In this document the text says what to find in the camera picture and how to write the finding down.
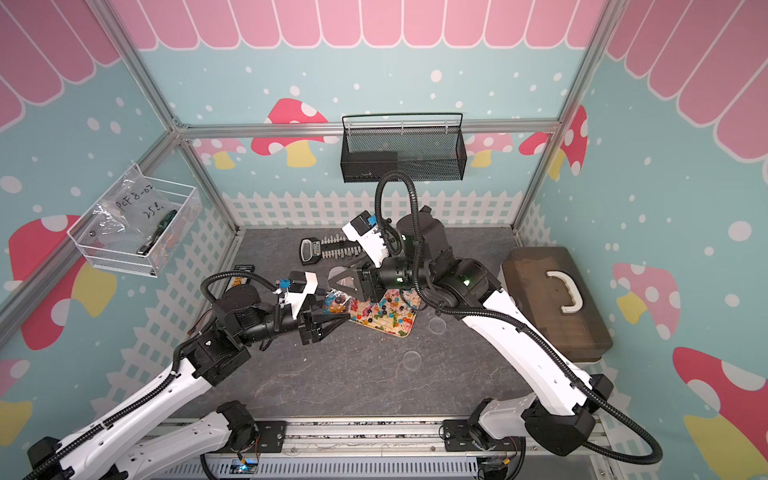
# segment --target white polka dot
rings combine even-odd
[[[51,320],[58,326],[64,326],[67,324],[67,317],[69,316],[69,303],[72,299],[65,298],[59,300],[51,308]]]
[[[659,332],[659,336],[662,340],[669,340],[672,336],[672,332],[670,332],[669,327],[661,323],[656,325],[656,331]]]
[[[43,217],[40,219],[43,227],[51,232],[61,232],[69,224],[66,215],[54,215],[53,217]]]
[[[713,389],[709,383],[694,379],[688,382],[688,388],[693,390],[699,398],[715,409],[716,412],[720,411],[720,397],[717,396],[717,392],[715,392],[715,389]]]
[[[766,384],[766,380],[763,377],[757,376],[752,372],[747,372],[726,362],[722,362],[722,366],[725,376],[728,377],[731,383],[742,390],[756,392]]]
[[[21,280],[9,280],[2,284],[2,287],[9,292],[16,290],[16,288],[22,284]]]
[[[22,183],[18,178],[6,175],[0,177],[0,188],[10,194],[17,194],[22,191]]]
[[[655,287],[649,286],[645,289],[645,299],[651,303],[655,303],[659,300],[659,291]]]
[[[11,367],[11,377],[18,380],[24,376],[27,370],[29,370],[29,360],[19,360]]]
[[[317,110],[312,108],[310,105],[302,103],[301,104],[301,111],[304,113],[307,117],[314,117],[317,114]]]
[[[736,242],[743,242],[752,235],[752,226],[744,220],[733,222],[728,227],[728,237]]]
[[[734,295],[733,293],[728,293],[725,296],[725,304],[728,306],[739,306],[739,303],[741,303],[741,299]]]

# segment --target white picket fence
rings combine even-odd
[[[187,338],[197,318],[202,299],[200,282],[216,271],[230,239],[230,231],[213,209],[198,217],[200,231],[191,231],[191,244],[184,244],[184,256],[174,259],[175,273],[166,273],[164,290],[155,290],[157,305],[146,308],[147,325],[134,328],[133,348],[120,351],[125,363],[119,372],[107,374],[110,384],[105,397],[91,400],[95,418],[112,410],[128,396],[163,371],[173,357],[175,346]]]
[[[285,193],[278,197],[271,193],[261,197],[253,193],[251,198],[238,194],[232,198],[224,194],[224,201],[240,225],[248,227],[327,227],[343,226],[363,210],[373,214],[373,197],[363,192],[359,197],[347,192],[341,197],[332,192],[328,197],[316,193],[309,197],[302,192],[298,197]],[[434,218],[446,225],[461,227],[488,227],[509,225],[515,220],[523,193],[513,197],[506,192],[494,197],[491,192],[477,195],[471,192],[462,196],[460,192],[448,196],[445,192],[419,195],[419,206],[429,205]],[[395,192],[382,199],[384,217],[397,222],[410,213],[408,197]]]

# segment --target light blue wall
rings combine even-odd
[[[630,480],[765,478],[768,463],[756,450],[766,451],[768,429],[765,403],[756,407],[768,389],[763,305],[768,185],[760,164],[736,162],[715,144],[712,127],[689,124],[674,101],[659,100],[623,63],[604,58],[583,105],[590,140],[584,166],[576,177],[565,165],[559,181],[545,180],[522,233],[528,245],[557,243],[571,251],[614,337],[596,370],[615,378],[620,395],[614,402],[664,448],[660,467],[625,465],[625,472]],[[541,227],[534,227],[537,221]],[[737,234],[746,232],[738,227],[743,223],[736,222],[750,225],[745,240]],[[671,338],[664,339],[654,325],[674,320],[663,293],[656,303],[647,293],[638,295],[651,309],[658,305],[667,312],[645,312],[637,324],[625,319],[617,299],[629,293],[625,285],[639,282],[649,270],[614,274],[620,263],[638,271],[640,266],[666,270],[674,278],[680,319]],[[686,349],[697,352],[685,359]],[[746,371],[738,376],[751,378],[750,390],[759,392],[732,386],[724,393],[713,379],[723,376],[725,366],[714,360],[714,369],[704,367],[706,356],[699,352]],[[715,388],[714,398],[699,389],[700,398],[693,383],[686,386],[688,378],[679,373],[686,368],[703,369],[701,379]],[[734,428],[703,422],[707,426],[694,442],[684,418],[715,419],[721,403]],[[740,421],[728,418],[734,410]],[[641,442],[627,440],[610,420],[607,427],[617,449],[640,453]],[[745,428],[762,433],[750,442],[740,432]],[[707,442],[717,446],[716,455],[700,450]]]

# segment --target box handle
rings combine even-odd
[[[578,287],[576,287],[576,283],[574,283],[571,276],[565,272],[559,272],[557,270],[551,270],[547,272],[547,276],[553,276],[554,278],[559,278],[562,280],[565,284],[565,288],[568,290],[568,295],[570,295],[571,300],[574,301],[573,305],[563,305],[560,307],[560,310],[563,313],[576,313],[581,310],[581,308],[584,306],[584,300],[581,298]]]

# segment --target black cable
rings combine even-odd
[[[408,197],[409,197],[410,207],[411,207],[411,223],[413,225],[413,238],[414,238],[413,244],[415,247],[412,266],[411,266],[412,278],[413,278],[414,289],[422,298],[422,302],[425,302],[427,305],[431,306],[432,308],[440,308],[440,311],[444,313],[448,313],[450,315],[454,315],[454,316],[486,316],[488,318],[498,319],[498,320],[501,320],[502,322],[506,322],[513,325],[513,327],[516,328],[517,331],[525,333],[542,350],[544,350],[545,353],[549,356],[549,358],[554,362],[554,364],[558,366],[558,368],[563,372],[565,377],[571,382],[571,387],[575,387],[580,392],[584,393],[588,399],[595,402],[598,406],[600,406],[603,410],[605,410],[605,412],[608,415],[611,415],[619,422],[625,424],[630,430],[637,433],[640,436],[640,438],[642,438],[650,446],[650,453],[648,455],[627,455],[624,453],[616,452],[612,449],[606,449],[599,445],[595,445],[594,443],[591,443],[588,440],[584,442],[584,446],[586,448],[592,450],[593,452],[599,453],[601,455],[605,455],[608,458],[613,458],[614,460],[618,460],[620,462],[632,463],[635,465],[651,465],[651,464],[660,462],[663,456],[663,452],[661,450],[661,445],[659,445],[659,442],[657,442],[657,440],[650,433],[648,433],[646,429],[639,426],[634,420],[626,416],[624,413],[620,412],[618,409],[616,409],[614,406],[608,403],[605,399],[599,396],[596,392],[594,392],[591,388],[587,387],[584,384],[584,382],[582,382],[581,379],[578,376],[576,376],[574,371],[568,367],[565,361],[549,345],[549,343],[542,336],[540,336],[538,333],[533,331],[528,325],[514,318],[513,316],[507,315],[506,313],[501,313],[501,312],[497,312],[495,310],[489,310],[486,308],[475,308],[475,307],[456,308],[456,307],[449,307],[449,306],[440,306],[439,304],[437,304],[437,302],[433,302],[432,300],[430,300],[424,295],[422,286],[419,283],[419,264],[422,261],[422,244],[424,242],[424,240],[422,239],[421,224],[419,222],[419,199],[416,196],[416,188],[413,186],[413,180],[411,180],[411,178],[407,174],[394,170],[385,174],[381,178],[381,180],[379,180],[379,184],[376,185],[376,197],[374,198],[374,209],[375,209],[374,211],[376,215],[376,221],[377,222],[382,221],[382,218],[381,218],[382,192],[384,191],[384,186],[390,180],[400,180],[404,184],[406,184],[406,188],[408,189]]]
[[[274,282],[270,282],[261,275],[256,275],[252,272],[244,272],[242,270],[230,270],[228,272],[214,273],[213,275],[203,280],[203,282],[200,284],[200,291],[203,293],[206,300],[211,302],[211,304],[217,300],[217,298],[208,289],[210,284],[216,282],[217,280],[223,280],[231,276],[244,276],[246,278],[250,278],[251,280],[255,280],[258,283],[261,283],[261,285],[267,288],[271,293],[275,293],[275,290],[277,290],[277,285]]]
[[[208,462],[205,460],[204,453],[200,454],[200,466],[203,467],[203,473],[208,478],[208,480],[219,480],[218,478],[214,477],[214,473],[210,470]]]

